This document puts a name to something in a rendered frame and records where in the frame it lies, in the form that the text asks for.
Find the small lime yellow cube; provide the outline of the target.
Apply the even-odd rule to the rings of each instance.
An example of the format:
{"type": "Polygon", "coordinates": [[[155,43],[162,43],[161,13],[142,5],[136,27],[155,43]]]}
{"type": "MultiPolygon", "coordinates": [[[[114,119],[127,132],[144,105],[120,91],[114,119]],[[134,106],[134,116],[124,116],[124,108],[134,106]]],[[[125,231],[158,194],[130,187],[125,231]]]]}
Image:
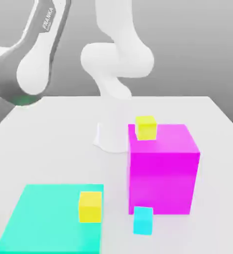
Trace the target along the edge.
{"type": "Polygon", "coordinates": [[[137,116],[135,133],[138,140],[156,140],[157,122],[153,116],[137,116]]]}

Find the small cyan cube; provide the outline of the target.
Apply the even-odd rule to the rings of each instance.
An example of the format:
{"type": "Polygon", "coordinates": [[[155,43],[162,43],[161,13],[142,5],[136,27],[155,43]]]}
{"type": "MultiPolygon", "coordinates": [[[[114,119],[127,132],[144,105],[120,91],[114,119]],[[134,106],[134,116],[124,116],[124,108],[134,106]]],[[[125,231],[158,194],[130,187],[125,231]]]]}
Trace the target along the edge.
{"type": "Polygon", "coordinates": [[[153,208],[134,207],[133,233],[138,235],[152,235],[153,208]]]}

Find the large magenta box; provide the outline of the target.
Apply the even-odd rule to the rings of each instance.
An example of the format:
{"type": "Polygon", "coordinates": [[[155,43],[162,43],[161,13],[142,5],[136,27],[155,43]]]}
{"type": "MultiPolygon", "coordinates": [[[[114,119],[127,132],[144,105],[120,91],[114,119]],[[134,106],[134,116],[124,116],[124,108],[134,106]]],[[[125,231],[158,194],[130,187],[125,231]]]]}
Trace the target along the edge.
{"type": "Polygon", "coordinates": [[[200,151],[184,124],[159,124],[155,140],[138,140],[128,126],[128,213],[136,206],[154,214],[189,214],[200,151]]]}

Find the large turquoise box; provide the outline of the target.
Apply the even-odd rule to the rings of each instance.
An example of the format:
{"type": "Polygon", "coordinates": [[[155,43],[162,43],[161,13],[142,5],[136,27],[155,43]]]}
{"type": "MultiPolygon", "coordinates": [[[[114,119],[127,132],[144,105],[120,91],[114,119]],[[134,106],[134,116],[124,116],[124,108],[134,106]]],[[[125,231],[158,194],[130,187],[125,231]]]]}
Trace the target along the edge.
{"type": "Polygon", "coordinates": [[[102,184],[29,184],[0,238],[0,254],[101,254],[101,223],[80,223],[82,191],[102,184]]]}

